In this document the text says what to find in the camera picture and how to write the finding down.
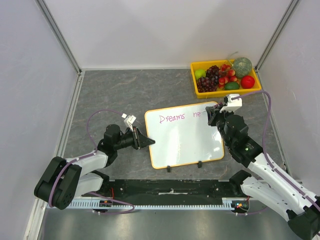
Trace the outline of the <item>orange framed whiteboard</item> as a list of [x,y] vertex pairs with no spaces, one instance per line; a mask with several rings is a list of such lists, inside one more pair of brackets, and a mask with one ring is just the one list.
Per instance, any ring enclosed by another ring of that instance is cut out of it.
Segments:
[[165,169],[220,160],[224,157],[224,144],[216,127],[208,125],[206,106],[215,101],[202,102],[145,113],[147,136],[155,140],[149,146],[151,165]]

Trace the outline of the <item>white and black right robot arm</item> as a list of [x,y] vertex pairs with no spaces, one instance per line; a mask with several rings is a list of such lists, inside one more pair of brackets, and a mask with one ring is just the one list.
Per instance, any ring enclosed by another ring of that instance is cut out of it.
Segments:
[[235,197],[252,197],[276,213],[302,240],[320,233],[320,197],[308,190],[278,166],[256,141],[248,135],[249,127],[242,116],[226,111],[217,104],[206,107],[208,125],[216,127],[232,158],[261,177],[262,186],[250,173],[237,172],[229,184]]

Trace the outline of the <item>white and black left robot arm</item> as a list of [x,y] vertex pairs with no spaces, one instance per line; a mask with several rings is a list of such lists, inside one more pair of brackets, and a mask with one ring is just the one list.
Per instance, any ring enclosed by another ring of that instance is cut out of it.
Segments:
[[110,166],[118,157],[118,151],[132,147],[135,150],[155,144],[137,127],[122,132],[117,124],[106,127],[103,138],[92,152],[72,158],[52,158],[34,188],[34,196],[47,202],[52,208],[64,210],[75,197],[94,192],[106,196],[110,185],[98,170]]

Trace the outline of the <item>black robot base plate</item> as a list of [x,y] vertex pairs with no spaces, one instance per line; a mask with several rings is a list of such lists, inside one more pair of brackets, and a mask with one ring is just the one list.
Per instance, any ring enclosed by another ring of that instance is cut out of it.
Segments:
[[222,198],[247,196],[229,181],[116,179],[103,182],[99,194],[133,205],[220,205]]

